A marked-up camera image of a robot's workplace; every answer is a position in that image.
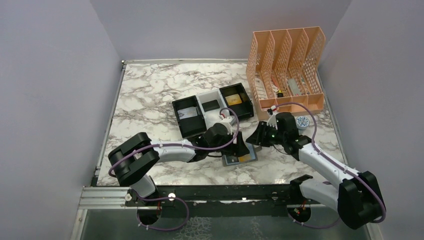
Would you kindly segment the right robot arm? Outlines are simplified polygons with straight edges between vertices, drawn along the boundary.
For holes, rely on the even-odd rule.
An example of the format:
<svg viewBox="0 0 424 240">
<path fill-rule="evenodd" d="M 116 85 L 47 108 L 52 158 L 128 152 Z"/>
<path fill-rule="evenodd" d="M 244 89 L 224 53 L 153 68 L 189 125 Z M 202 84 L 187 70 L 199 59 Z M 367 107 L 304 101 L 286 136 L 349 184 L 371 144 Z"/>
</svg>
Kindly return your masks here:
<svg viewBox="0 0 424 240">
<path fill-rule="evenodd" d="M 291 113 L 281 112 L 268 121 L 260 121 L 246 142 L 261 147 L 280 145 L 286 154 L 328 180 L 325 184 L 307 174 L 292 180 L 288 190 L 292 202 L 317 201 L 337 212 L 353 230 L 385 218 L 386 207 L 376 176 L 354 170 L 327 155 L 312 138 L 300 134 Z"/>
</svg>

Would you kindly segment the grey card holder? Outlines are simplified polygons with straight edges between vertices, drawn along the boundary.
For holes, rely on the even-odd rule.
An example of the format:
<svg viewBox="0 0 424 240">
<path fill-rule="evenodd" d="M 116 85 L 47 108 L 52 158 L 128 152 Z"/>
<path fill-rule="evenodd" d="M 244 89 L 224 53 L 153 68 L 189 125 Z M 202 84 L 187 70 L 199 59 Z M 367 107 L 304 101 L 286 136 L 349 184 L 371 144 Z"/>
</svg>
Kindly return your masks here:
<svg viewBox="0 0 424 240">
<path fill-rule="evenodd" d="M 257 153 L 262 150 L 261 146 L 252 145 L 250 143 L 246 144 L 247 149 L 249 150 L 249 154 L 244 156 L 236 157 L 236 156 L 227 156 L 224 155 L 222 159 L 222 164 L 224 167 L 235 166 L 250 162 L 255 162 L 258 160 Z"/>
</svg>

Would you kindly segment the orange card from holder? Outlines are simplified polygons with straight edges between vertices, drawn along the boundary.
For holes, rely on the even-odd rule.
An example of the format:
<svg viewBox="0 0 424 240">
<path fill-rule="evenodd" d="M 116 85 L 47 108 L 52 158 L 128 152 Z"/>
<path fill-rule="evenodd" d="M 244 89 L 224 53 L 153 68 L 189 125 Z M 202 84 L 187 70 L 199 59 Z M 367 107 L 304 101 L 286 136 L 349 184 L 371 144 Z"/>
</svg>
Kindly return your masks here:
<svg viewBox="0 0 424 240">
<path fill-rule="evenodd" d="M 238 157 L 238 161 L 240 163 L 251 162 L 251 161 L 254 161 L 255 159 L 256 159 L 256 155 L 254 153 L 252 153 L 252 154 L 246 154 L 244 156 Z"/>
</svg>

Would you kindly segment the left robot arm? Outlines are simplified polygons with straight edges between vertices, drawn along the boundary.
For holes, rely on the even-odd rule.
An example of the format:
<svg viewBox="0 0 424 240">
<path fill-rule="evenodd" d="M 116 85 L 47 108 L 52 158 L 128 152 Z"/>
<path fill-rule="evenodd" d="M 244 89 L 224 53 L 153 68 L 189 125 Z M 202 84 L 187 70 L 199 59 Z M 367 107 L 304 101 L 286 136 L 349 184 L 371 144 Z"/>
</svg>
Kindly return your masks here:
<svg viewBox="0 0 424 240">
<path fill-rule="evenodd" d="M 144 205 L 157 200 L 157 187 L 148 171 L 157 163 L 194 163 L 204 160 L 210 153 L 243 157 L 250 150 L 243 141 L 241 131 L 231 133 L 222 123 L 216 123 L 203 134 L 181 141 L 153 141 L 147 133 L 139 132 L 108 154 L 109 175 L 121 187 L 130 187 Z"/>
</svg>

